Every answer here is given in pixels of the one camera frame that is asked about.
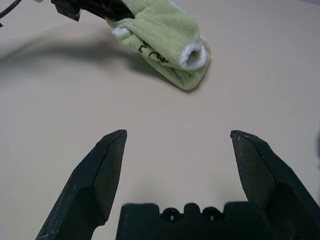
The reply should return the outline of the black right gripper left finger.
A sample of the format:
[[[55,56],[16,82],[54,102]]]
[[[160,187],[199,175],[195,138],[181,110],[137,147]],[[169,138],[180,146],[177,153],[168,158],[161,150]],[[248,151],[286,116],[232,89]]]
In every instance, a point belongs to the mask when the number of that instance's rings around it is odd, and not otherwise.
[[[76,166],[40,229],[38,240],[90,240],[108,221],[116,196],[127,131],[105,135]]]

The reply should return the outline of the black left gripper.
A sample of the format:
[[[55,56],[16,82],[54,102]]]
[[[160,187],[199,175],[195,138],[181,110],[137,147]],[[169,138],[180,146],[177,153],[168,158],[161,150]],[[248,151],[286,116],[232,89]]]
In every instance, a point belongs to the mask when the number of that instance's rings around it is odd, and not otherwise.
[[[57,12],[76,22],[80,19],[81,8],[100,18],[112,21],[134,19],[134,14],[122,0],[51,0]]]

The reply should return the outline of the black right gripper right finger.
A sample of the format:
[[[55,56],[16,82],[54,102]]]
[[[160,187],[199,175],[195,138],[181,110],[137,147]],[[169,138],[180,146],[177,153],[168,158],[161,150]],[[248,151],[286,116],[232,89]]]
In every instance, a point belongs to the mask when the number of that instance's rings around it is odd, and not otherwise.
[[[320,207],[298,176],[258,136],[230,133],[246,198],[259,203],[279,240],[318,240]]]

